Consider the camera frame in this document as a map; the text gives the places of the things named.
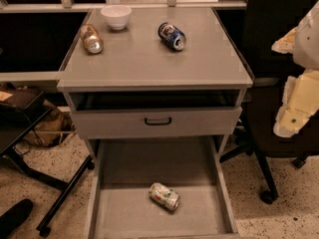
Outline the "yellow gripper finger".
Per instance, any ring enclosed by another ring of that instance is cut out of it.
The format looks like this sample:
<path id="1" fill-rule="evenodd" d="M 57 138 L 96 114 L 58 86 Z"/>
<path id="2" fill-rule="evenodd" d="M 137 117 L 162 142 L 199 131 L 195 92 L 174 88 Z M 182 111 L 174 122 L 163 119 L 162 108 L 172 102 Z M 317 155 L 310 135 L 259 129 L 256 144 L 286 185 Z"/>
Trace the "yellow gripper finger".
<path id="1" fill-rule="evenodd" d="M 284 86 L 273 132 L 291 137 L 319 110 L 319 72 L 306 69 L 298 78 L 289 77 Z"/>
<path id="2" fill-rule="evenodd" d="M 291 29 L 282 38 L 275 41 L 271 50 L 280 54 L 292 54 L 294 50 L 296 28 Z"/>

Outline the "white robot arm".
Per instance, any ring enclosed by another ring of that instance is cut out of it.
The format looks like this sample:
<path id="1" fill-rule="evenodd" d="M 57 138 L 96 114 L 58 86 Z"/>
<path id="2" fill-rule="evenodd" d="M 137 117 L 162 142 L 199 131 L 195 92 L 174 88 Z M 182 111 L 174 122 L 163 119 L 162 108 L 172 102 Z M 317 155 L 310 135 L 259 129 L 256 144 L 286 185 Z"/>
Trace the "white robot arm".
<path id="1" fill-rule="evenodd" d="M 305 69 L 297 78 L 287 79 L 273 127 L 276 135 L 291 137 L 319 110 L 319 1 L 271 49 L 292 54 L 293 62 Z"/>

